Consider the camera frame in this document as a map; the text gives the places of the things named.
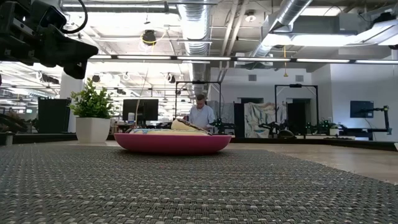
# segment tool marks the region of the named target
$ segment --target white planter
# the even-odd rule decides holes
[[[110,119],[76,118],[76,135],[79,142],[105,142],[111,126]]]

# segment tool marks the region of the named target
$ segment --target food item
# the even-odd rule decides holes
[[[208,131],[199,128],[198,126],[195,126],[188,121],[185,121],[183,119],[175,119],[172,123],[172,130],[192,130],[192,131],[204,131],[208,135],[211,135]]]
[[[156,134],[156,135],[176,135],[176,136],[207,136],[206,131],[194,130],[170,130],[170,129],[134,129],[130,134]]]

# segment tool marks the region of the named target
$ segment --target white shirt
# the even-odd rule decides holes
[[[200,110],[196,106],[193,106],[189,113],[189,122],[199,128],[212,127],[209,124],[215,119],[213,109],[207,105]]]

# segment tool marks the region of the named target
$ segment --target green leaves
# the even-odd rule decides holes
[[[70,105],[69,108],[73,111],[74,115],[80,118],[109,119],[114,114],[111,95],[106,94],[105,88],[102,88],[97,93],[90,78],[87,79],[84,90],[78,93],[71,92],[70,97],[74,100],[74,104]]]

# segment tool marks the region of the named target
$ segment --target gray textured mat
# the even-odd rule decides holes
[[[257,150],[0,148],[0,223],[398,223],[398,186]]]

